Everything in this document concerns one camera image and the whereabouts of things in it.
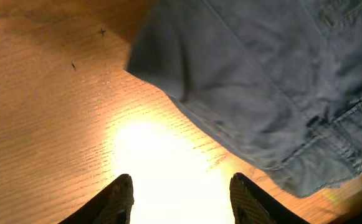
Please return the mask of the navy blue shorts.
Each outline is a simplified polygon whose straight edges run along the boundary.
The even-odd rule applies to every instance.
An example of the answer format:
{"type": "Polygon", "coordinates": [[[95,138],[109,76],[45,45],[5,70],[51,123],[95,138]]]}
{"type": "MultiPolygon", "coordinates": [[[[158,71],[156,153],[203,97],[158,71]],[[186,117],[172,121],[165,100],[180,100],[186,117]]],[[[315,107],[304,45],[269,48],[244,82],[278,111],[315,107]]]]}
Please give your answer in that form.
{"type": "Polygon", "coordinates": [[[362,0],[161,0],[126,70],[296,197],[362,174],[362,0]]]}

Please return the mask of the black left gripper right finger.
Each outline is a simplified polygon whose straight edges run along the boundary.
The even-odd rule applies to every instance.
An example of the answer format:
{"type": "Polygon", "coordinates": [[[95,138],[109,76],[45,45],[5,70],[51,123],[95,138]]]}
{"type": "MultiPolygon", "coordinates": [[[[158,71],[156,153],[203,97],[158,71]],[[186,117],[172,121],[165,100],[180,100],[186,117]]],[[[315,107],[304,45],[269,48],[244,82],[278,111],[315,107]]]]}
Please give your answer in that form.
{"type": "Polygon", "coordinates": [[[308,224],[240,172],[229,190],[235,224],[308,224]]]}

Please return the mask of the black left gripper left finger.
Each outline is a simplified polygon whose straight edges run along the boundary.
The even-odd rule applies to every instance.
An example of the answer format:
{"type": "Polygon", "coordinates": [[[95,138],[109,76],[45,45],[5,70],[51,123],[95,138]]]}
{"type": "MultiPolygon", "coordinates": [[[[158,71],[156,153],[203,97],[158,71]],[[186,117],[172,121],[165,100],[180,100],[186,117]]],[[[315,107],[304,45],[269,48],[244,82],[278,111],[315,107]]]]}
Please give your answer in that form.
{"type": "Polygon", "coordinates": [[[129,224],[133,204],[132,178],[122,174],[59,224],[129,224]]]}

